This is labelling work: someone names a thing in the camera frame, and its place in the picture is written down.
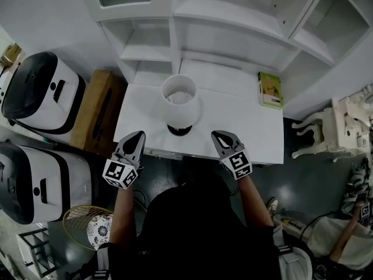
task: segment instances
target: white table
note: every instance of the white table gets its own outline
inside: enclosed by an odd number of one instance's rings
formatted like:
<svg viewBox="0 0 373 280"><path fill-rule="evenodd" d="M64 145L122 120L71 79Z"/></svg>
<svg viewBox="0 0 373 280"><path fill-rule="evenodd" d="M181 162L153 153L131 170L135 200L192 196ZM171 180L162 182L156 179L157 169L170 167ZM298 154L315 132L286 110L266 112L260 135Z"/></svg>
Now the white table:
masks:
<svg viewBox="0 0 373 280"><path fill-rule="evenodd" d="M221 129L239 137L252 162L283 163L283 114L281 110L259 104L256 75L188 59L183 60L180 73L192 78L199 88L201 114L191 131L182 137L169 132L160 111L159 86L130 84L115 130L115 142L142 130L146 133L147 154L217 159L211 132Z"/></svg>

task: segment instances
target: person's arm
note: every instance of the person's arm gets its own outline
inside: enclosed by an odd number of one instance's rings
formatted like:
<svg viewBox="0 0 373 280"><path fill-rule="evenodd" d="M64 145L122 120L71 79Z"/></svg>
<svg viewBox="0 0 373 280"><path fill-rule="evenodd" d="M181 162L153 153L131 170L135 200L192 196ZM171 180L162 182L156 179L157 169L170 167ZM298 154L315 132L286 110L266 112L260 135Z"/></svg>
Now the person's arm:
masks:
<svg viewBox="0 0 373 280"><path fill-rule="evenodd" d="M249 176L238 180L246 224L255 230L274 226L269 212Z"/></svg>
<svg viewBox="0 0 373 280"><path fill-rule="evenodd" d="M135 214L133 212L133 189L118 189L112 219L110 242L122 247L125 251L132 249L136 239Z"/></svg>
<svg viewBox="0 0 373 280"><path fill-rule="evenodd" d="M342 231L342 234L340 235L338 241L335 243L332 251L329 254L330 260L336 263L338 263L338 261L340 260L340 257L342 256L343 250L347 242L349 241L352 234L354 233L355 227L357 225L357 221L359 220L360 211L361 211L360 206L356 206L354 208L354 213L353 213L351 220L349 221L347 226Z"/></svg>

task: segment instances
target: dark floor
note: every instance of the dark floor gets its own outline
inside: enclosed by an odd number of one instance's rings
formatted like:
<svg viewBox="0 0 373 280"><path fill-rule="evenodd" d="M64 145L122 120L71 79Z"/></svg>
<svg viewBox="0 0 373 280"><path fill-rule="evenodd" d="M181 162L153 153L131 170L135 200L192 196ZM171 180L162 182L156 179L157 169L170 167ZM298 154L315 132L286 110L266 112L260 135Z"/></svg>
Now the dark floor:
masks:
<svg viewBox="0 0 373 280"><path fill-rule="evenodd" d="M297 159L291 158L291 153L305 145L312 145L312 134L296 136L291 129L293 121L284 120L284 164L271 166L254 166L251 178L259 190L264 202L271 197L278 197L279 209L297 210L314 215L321 215L338 209L346 189L351 165L359 164L360 157L340 159L333 163L333 155L322 153L304 155ZM144 193L146 205L164 190L175 187L178 181L193 178L194 165L213 165L215 172L226 181L229 189L234 191L237 183L221 168L218 161L185 158L183 161L157 159L143 156L142 165L145 167L140 179L135 183L135 189ZM98 203L107 208L114 208L117 189L100 183L100 198ZM136 198L143 203L143 196L135 192ZM240 194L231 197L233 210L244 222ZM92 252L84 250L70 242L58 222L50 223L50 239L56 251L67 259L69 264L59 272L63 279L65 270L72 272L78 269L91 256Z"/></svg>

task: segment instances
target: wall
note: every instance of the wall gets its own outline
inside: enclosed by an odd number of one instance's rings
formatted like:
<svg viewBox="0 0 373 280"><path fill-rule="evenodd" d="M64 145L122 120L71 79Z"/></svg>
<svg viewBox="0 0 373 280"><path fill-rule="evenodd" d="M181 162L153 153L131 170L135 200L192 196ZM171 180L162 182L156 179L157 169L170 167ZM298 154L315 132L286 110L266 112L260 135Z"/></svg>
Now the wall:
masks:
<svg viewBox="0 0 373 280"><path fill-rule="evenodd" d="M0 56L5 49L13 42L5 30L0 26Z"/></svg>
<svg viewBox="0 0 373 280"><path fill-rule="evenodd" d="M53 143L47 143L28 136L24 136L22 134L18 134L10 129L7 129L3 125L0 125L0 142L4 142L7 139L10 140L11 143L16 145L24 145L45 149L52 149L54 147Z"/></svg>
<svg viewBox="0 0 373 280"><path fill-rule="evenodd" d="M82 0L0 0L0 25L27 54L52 51L87 81L97 68L121 75Z"/></svg>
<svg viewBox="0 0 373 280"><path fill-rule="evenodd" d="M328 105L330 99L342 99L373 83L373 31L338 66L314 85L290 100L284 116L302 120Z"/></svg>

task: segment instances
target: chair leg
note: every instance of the chair leg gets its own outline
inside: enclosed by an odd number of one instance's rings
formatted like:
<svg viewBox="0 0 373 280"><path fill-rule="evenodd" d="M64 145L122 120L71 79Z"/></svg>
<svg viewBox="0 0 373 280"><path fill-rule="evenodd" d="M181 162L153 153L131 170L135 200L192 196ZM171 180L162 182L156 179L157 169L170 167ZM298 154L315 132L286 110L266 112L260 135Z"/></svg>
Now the chair leg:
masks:
<svg viewBox="0 0 373 280"><path fill-rule="evenodd" d="M291 124L291 127L292 128L304 128L306 127L307 125L311 124L312 122L314 122L315 120L317 119L320 119L322 120L324 118L324 112L316 112L316 113L313 113L311 114L310 116L308 116L305 121L303 121L302 123L300 124L296 124L296 123L292 123Z"/></svg>
<svg viewBox="0 0 373 280"><path fill-rule="evenodd" d="M291 154L291 157L293 159L296 159L300 155L324 152L327 149L328 149L328 145L326 144L326 142L323 142L323 143L320 143L320 144L317 144L317 145L314 145L314 146L310 146L310 147L307 147L307 148L302 148L302 149L298 150L297 152L293 152Z"/></svg>
<svg viewBox="0 0 373 280"><path fill-rule="evenodd" d="M308 131L313 131L315 132L316 131L316 125L309 125L307 126L303 132L297 132L297 136L303 136L305 133L307 133Z"/></svg>
<svg viewBox="0 0 373 280"><path fill-rule="evenodd" d="M358 153L347 153L347 154L344 154L344 155L340 155L340 156L337 156L333 159L333 163L336 163L339 159L349 159L349 158L353 158L357 155L358 155Z"/></svg>

